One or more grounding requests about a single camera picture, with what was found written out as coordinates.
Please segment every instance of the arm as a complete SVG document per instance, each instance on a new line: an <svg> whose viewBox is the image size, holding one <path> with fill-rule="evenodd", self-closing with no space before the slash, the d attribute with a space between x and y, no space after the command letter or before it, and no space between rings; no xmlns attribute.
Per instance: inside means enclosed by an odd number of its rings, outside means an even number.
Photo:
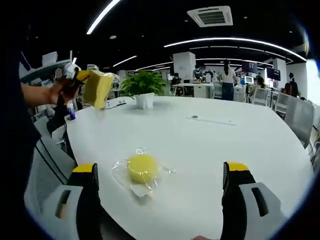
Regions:
<svg viewBox="0 0 320 240"><path fill-rule="evenodd" d="M24 100L29 108L45 104L56 105L59 95L61 95L66 105L75 98L78 91L78 87L76 86L68 94L65 94L62 89L68 82L69 79L57 80L52 87L21 85Z"/></svg>
<svg viewBox="0 0 320 240"><path fill-rule="evenodd" d="M232 71L232 78L236 83L238 83L238 78L237 78L236 72L234 70Z"/></svg>
<svg viewBox="0 0 320 240"><path fill-rule="evenodd" d="M42 86L21 86L24 100L28 107L36 107L44 104L57 104L50 96L50 88Z"/></svg>

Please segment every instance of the rectangular yellow sponge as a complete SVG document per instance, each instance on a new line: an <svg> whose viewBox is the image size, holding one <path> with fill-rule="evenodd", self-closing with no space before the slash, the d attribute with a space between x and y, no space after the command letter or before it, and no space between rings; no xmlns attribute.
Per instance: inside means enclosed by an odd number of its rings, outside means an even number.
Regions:
<svg viewBox="0 0 320 240"><path fill-rule="evenodd" d="M90 70L83 93L84 102L91 104L96 109L104 108L114 78L112 73Z"/></svg>

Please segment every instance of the ceiling light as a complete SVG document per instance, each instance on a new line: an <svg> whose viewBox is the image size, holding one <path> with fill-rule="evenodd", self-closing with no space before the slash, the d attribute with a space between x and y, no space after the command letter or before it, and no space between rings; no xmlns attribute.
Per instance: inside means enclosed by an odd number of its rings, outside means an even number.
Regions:
<svg viewBox="0 0 320 240"><path fill-rule="evenodd" d="M136 69L136 71L141 70L141 69L156 67L156 66L160 66L160 65L165 65L165 64L173 64L173 63L174 63L173 61L169 61L169 62L159 63L159 64L155 64L155 65L151 65L151 66L145 66L145 67Z"/></svg>
<svg viewBox="0 0 320 240"><path fill-rule="evenodd" d="M205 63L204 65L217 65L217 66L223 66L223 63ZM241 64L230 64L230 66L234 66L234 67L242 67Z"/></svg>
<svg viewBox="0 0 320 240"><path fill-rule="evenodd" d="M232 60L232 61L243 61L243 62L249 62L249 63L255 63L255 64L264 64L264 65L269 65L273 66L272 64L261 62L261 61L252 61L252 60L243 60L243 59L237 59L237 58L198 58L196 61L201 61L201 60Z"/></svg>
<svg viewBox="0 0 320 240"><path fill-rule="evenodd" d="M161 69L169 69L169 68L170 68L169 66L166 66L166 67L161 67L161 68L153 69L152 71L158 71L158 70L161 70Z"/></svg>
<svg viewBox="0 0 320 240"><path fill-rule="evenodd" d="M209 46L210 48L232 48L232 49L247 49L247 50L253 50L253 51L258 51L258 52L262 52L262 53L265 53L265 54L272 54L272 55L275 55L275 56L278 56L278 57L281 57L283 59L287 59L289 60L289 62L287 62L286 64L290 64L290 63L293 63L294 61L288 57L285 57L285 56L282 56L282 55L279 55L277 53L274 53L274 52L271 52L271 51L265 51L265 50L260 50L260 49L256 49L256 48L252 48L252 47L244 47L244 46Z"/></svg>
<svg viewBox="0 0 320 240"><path fill-rule="evenodd" d="M115 67L115 66L117 66L117 65L119 65L119 64L122 64L122 63L124 63L124 62L126 62L126 61L129 61L130 59L134 59L134 58L136 58L137 56L132 56L132 57L129 57L128 59L126 59L126 60L123 60L123 61L121 61L121 62L118 62L117 64L115 64L115 65L113 65L113 67Z"/></svg>
<svg viewBox="0 0 320 240"><path fill-rule="evenodd" d="M110 2L108 4L108 6L105 7L105 9L99 14L99 16L94 20L94 22L92 23L92 25L90 26L89 30L86 32L87 35L91 34L95 28L97 27L97 25L101 22L101 20L105 17L105 15L107 15L108 12L110 12L110 10L117 4L119 3L121 0L112 0L112 2Z"/></svg>
<svg viewBox="0 0 320 240"><path fill-rule="evenodd" d="M280 49L280 50L286 51L287 53L295 55L296 57L302 59L303 61L307 61L304 57L302 57L299 54L295 53L294 51L286 49L286 48L284 48L282 46L278 46L278 45L275 45L273 43L269 43L269 42L266 42L266 41L259 41L259 40L254 40L254 39L241 38L241 37L208 37L208 38L199 38L199 39L193 39L193 40L187 40L187 41L179 41L179 42L176 42L176 43L171 43L171 44L165 45L163 47L167 48L167 47L172 47L172 46L181 45L181 44L194 43L194 42L220 41L220 40L242 41L242 42L250 42L250 43L256 43L256 44L262 44L262 45L266 45L266 46L270 46L270 47L273 47L273 48L276 48L276 49Z"/></svg>

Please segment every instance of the clear plastic wrap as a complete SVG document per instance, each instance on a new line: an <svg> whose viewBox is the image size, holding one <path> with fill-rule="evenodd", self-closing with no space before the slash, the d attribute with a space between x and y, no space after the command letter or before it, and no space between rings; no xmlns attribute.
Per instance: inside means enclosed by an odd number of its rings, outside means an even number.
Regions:
<svg viewBox="0 0 320 240"><path fill-rule="evenodd" d="M175 172L157 162L144 148L138 148L135 155L124 162L117 161L112 168L115 179L139 198L152 193L166 175Z"/></svg>

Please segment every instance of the black ceiling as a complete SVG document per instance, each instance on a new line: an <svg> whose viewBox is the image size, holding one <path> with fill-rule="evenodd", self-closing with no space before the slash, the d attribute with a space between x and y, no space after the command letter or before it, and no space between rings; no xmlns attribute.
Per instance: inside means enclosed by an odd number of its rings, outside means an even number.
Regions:
<svg viewBox="0 0 320 240"><path fill-rule="evenodd" d="M96 64L102 69L138 56L118 65L113 71L134 70L170 62L172 54L184 51L195 53L197 59L233 58L264 62L274 57L269 53L234 47L265 50L295 62L301 61L273 47L239 41L204 41L163 47L206 37L240 37L273 43L291 50L304 43L303 28L285 4L226 0L121 0L93 33L86 35L92 22L109 2L111 0L56 0L41 3L39 9L42 10L34 11L25 49L32 67L39 67L41 56L53 51L58 52L59 60L68 59L69 50L73 50L77 64L83 68L87 64ZM230 6L233 26L201 28L187 14L192 9L213 6Z"/></svg>

